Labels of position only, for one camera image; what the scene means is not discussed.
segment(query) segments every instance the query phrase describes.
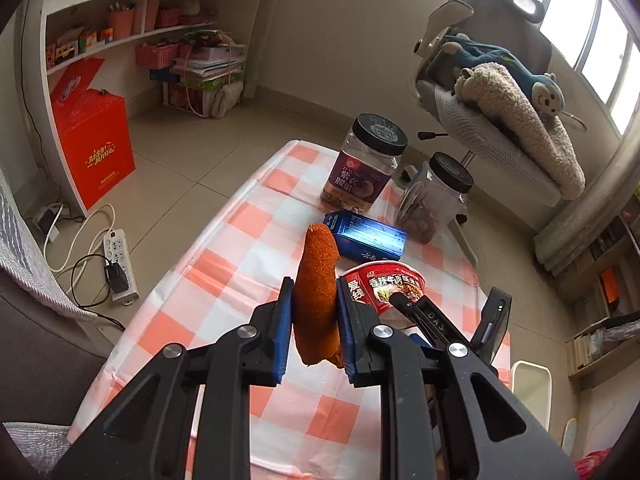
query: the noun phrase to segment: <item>instant noodle cup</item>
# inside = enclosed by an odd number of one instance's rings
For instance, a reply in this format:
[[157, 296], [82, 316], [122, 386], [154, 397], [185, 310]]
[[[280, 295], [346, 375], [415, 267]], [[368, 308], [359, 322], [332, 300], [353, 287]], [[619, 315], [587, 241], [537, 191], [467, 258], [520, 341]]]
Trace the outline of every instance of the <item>instant noodle cup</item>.
[[409, 300], [426, 295], [424, 278], [401, 262], [388, 260], [369, 262], [344, 273], [351, 298], [376, 309], [380, 321], [397, 329], [415, 326], [389, 303], [394, 292], [402, 292]]

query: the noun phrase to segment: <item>power strip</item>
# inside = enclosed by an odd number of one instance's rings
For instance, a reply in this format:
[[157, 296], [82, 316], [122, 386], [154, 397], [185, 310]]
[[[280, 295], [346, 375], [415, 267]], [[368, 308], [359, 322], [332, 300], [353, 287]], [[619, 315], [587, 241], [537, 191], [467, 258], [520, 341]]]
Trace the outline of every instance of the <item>power strip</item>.
[[108, 231], [102, 239], [104, 247], [104, 255], [111, 262], [118, 262], [127, 275], [129, 288], [124, 292], [111, 291], [111, 300], [114, 303], [132, 303], [140, 297], [136, 279], [133, 276], [133, 267], [129, 257], [129, 248], [127, 247], [127, 237], [122, 229], [114, 229]]

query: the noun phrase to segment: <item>pink basket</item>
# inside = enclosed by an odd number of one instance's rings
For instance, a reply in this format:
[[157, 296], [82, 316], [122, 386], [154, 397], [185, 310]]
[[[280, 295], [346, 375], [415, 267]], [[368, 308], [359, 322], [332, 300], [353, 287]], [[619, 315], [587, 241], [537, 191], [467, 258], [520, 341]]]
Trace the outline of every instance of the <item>pink basket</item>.
[[163, 46], [142, 45], [136, 47], [136, 65], [145, 68], [165, 68], [174, 62], [180, 43]]
[[157, 28], [175, 27], [180, 22], [180, 9], [158, 10]]
[[204, 16], [180, 16], [178, 22], [181, 25], [201, 25], [205, 23]]

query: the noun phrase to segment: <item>tile floor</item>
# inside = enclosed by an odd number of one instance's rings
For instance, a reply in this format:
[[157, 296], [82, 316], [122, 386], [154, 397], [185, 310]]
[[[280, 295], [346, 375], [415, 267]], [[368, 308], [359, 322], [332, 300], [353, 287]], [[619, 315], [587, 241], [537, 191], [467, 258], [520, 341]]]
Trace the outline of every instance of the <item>tile floor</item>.
[[[190, 247], [201, 230], [274, 152], [292, 139], [338, 149], [344, 133], [290, 112], [261, 104], [243, 105], [221, 121], [168, 108], [152, 108], [132, 118], [130, 135], [136, 171], [111, 190], [101, 203], [116, 209], [116, 228], [127, 235], [141, 298], [144, 298]], [[564, 342], [575, 333], [575, 320], [555, 292], [551, 278], [536, 263], [530, 240], [513, 226], [472, 202], [463, 229], [479, 259], [482, 288], [498, 286], [513, 295], [510, 321], [511, 361], [527, 360], [551, 370], [553, 380], [550, 432], [562, 436], [566, 421], [577, 415], [577, 392], [567, 378]], [[95, 232], [108, 227], [98, 214], [78, 237], [71, 261], [86, 254]], [[60, 224], [61, 235], [47, 252], [61, 265], [78, 224]], [[65, 288], [69, 274], [60, 278]], [[81, 303], [106, 293], [102, 263], [93, 258], [76, 286]], [[98, 312], [125, 325], [142, 299], [130, 306], [109, 301]], [[119, 332], [101, 326], [111, 340]]]

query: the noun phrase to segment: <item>red gift box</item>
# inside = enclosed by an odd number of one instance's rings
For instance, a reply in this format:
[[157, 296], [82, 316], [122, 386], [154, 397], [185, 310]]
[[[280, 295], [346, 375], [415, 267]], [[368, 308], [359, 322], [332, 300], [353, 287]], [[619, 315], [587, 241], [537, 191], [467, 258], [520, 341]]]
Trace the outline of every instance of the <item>red gift box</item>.
[[87, 209], [136, 169], [124, 99], [88, 89], [103, 62], [71, 64], [51, 94], [62, 151]]

